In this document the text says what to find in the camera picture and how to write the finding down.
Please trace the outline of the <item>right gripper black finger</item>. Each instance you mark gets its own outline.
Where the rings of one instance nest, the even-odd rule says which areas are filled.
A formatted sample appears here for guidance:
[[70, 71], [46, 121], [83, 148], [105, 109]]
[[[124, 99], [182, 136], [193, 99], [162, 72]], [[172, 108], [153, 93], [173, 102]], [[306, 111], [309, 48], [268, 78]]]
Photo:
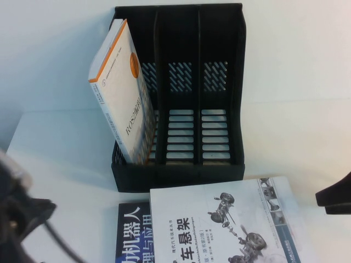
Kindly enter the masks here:
[[341, 205], [350, 203], [350, 173], [337, 183], [315, 194], [318, 205]]
[[325, 206], [326, 214], [329, 215], [350, 215], [351, 205], [350, 204], [338, 204]]

